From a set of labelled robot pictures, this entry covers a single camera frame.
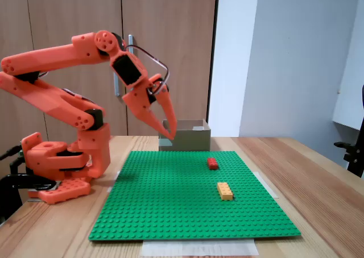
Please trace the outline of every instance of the cabinet door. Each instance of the cabinet door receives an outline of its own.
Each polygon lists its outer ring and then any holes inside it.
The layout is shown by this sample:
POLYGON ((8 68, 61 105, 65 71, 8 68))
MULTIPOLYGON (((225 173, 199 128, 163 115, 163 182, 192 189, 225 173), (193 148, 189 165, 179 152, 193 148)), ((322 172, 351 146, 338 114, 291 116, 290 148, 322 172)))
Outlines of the cabinet door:
MULTIPOLYGON (((27 0, 1 0, 0 22, 0 60, 33 50, 27 0)), ((47 140, 43 113, 2 89, 0 111, 0 154, 34 132, 40 132, 47 140)), ((0 161, 0 178, 10 173, 11 160, 15 160, 15 156, 0 161)), ((19 171, 25 172, 24 164, 19 171)))
MULTIPOLYGON (((122 34, 121 0, 28 0, 35 49, 70 44, 74 35, 108 30, 122 34)), ((50 72, 45 81, 81 94, 106 110, 112 135, 127 135, 126 106, 114 95, 109 63, 50 72)), ((49 140, 73 142, 76 129, 45 116, 49 140)))
MULTIPOLYGON (((215 0, 122 0, 124 37, 171 72, 168 87, 177 119, 206 118, 215 0)), ((150 77, 162 69, 137 53, 150 77)), ((155 102, 152 110, 164 119, 155 102)), ((129 135, 156 135, 128 110, 129 135)))

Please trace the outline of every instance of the lego baseplate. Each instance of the lego baseplate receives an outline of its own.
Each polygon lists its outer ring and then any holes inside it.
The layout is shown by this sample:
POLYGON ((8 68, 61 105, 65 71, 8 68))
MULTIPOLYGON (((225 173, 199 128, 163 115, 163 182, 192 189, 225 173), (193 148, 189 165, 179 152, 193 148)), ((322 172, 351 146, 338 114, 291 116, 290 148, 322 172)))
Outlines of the lego baseplate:
POLYGON ((129 154, 89 240, 298 236, 285 212, 235 152, 129 154), (218 170, 210 170, 214 157, 218 170), (234 199, 223 201, 218 182, 234 199))

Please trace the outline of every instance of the cardboard box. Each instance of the cardboard box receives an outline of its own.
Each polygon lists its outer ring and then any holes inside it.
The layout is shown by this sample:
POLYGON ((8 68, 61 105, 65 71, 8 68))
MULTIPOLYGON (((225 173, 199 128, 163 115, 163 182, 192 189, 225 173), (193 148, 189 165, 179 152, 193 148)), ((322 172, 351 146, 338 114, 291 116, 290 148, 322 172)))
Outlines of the cardboard box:
MULTIPOLYGON (((169 129, 167 120, 163 126, 169 129)), ((173 141, 159 134, 159 151, 210 151, 211 129, 202 120, 178 120, 177 133, 173 141)))

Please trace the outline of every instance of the white wall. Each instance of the white wall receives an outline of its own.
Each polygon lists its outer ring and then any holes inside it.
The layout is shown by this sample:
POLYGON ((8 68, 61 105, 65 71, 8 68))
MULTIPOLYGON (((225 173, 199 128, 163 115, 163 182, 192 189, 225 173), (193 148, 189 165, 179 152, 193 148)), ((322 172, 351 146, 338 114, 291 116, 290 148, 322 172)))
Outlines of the white wall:
POLYGON ((238 136, 257 0, 218 0, 208 122, 212 136, 238 136))
POLYGON ((332 116, 356 7, 357 0, 258 0, 241 136, 292 137, 344 164, 333 143, 346 128, 332 116))
POLYGON ((364 85, 364 0, 358 1, 353 34, 344 76, 337 98, 333 120, 360 129, 364 109, 362 87, 364 85))

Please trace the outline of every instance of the wooden table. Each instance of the wooden table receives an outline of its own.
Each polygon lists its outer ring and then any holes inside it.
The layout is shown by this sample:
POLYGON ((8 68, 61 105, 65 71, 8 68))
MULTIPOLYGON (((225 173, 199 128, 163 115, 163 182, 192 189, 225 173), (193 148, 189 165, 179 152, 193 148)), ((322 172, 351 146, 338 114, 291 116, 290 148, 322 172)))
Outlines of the wooden table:
MULTIPOLYGON (((107 189, 132 150, 156 151, 158 139, 111 139, 111 164, 88 196, 51 206, 26 202, 0 228, 0 257, 139 257, 142 242, 88 240, 107 189)), ((298 238, 256 240, 260 257, 364 257, 360 178, 293 139, 213 138, 217 150, 236 151, 258 171, 302 232, 298 238)))

